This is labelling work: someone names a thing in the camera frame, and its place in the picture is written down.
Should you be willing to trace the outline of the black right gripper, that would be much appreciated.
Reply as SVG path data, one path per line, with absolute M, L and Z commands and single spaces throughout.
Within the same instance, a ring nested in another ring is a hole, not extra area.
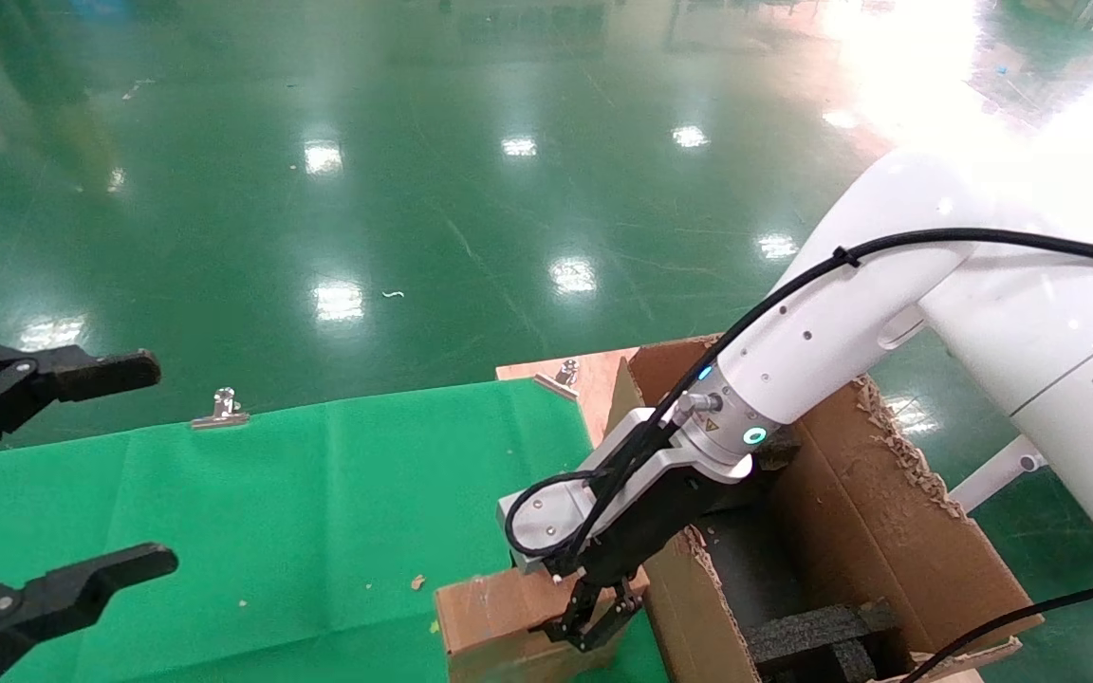
M 728 485 L 693 467 L 665 471 L 583 550 L 584 575 L 574 582 L 563 614 L 529 631 L 544 633 L 550 641 L 567 641 L 581 653 L 615 641 L 640 611 L 650 587 L 649 579 L 623 579 L 710 510 L 726 492 Z

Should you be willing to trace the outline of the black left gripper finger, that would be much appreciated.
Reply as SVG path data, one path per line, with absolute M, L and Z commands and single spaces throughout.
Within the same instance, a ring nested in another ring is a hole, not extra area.
M 78 345 L 39 351 L 0 345 L 0 441 L 55 401 L 136 392 L 160 378 L 156 356 L 144 349 L 94 356 Z
M 96 625 L 118 592 L 177 568 L 173 549 L 148 542 L 70 563 L 19 588 L 0 582 L 0 678 L 44 641 Z

